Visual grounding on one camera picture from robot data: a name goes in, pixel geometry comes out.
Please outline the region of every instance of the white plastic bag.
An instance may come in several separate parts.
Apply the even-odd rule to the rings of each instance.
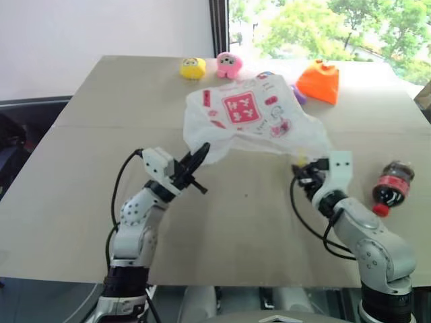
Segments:
[[[192,152],[205,142],[211,144],[205,164],[222,159],[230,148],[309,159],[330,150],[324,126],[304,113],[280,75],[189,94],[183,135]]]

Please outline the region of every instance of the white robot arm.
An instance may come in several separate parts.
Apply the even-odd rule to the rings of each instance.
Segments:
[[[337,237],[358,261],[363,321],[414,323],[409,277],[416,267],[413,250],[345,193],[352,177],[352,154],[333,151],[329,159],[304,168],[294,166],[294,174],[312,205],[333,222]]]
[[[112,243],[104,291],[90,322],[136,322],[147,299],[146,287],[156,251],[158,226],[169,203],[190,184],[207,192],[193,172],[209,151],[206,143],[196,153],[176,161],[161,148],[145,149],[145,170],[154,180],[121,207],[118,232]]]

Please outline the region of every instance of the orange triangular object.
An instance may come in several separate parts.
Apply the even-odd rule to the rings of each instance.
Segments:
[[[296,87],[306,96],[336,104],[338,81],[339,69],[317,59],[300,76]]]

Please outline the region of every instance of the purple object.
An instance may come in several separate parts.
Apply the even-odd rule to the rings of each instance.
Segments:
[[[290,87],[292,88],[292,90],[294,90],[294,94],[299,104],[300,105],[305,104],[307,102],[306,96],[302,94],[301,91],[295,85],[291,85]]]

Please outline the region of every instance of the red bottle cap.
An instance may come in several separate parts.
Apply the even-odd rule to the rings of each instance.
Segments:
[[[384,204],[376,204],[372,211],[376,213],[379,217],[387,217],[389,214],[389,207]]]

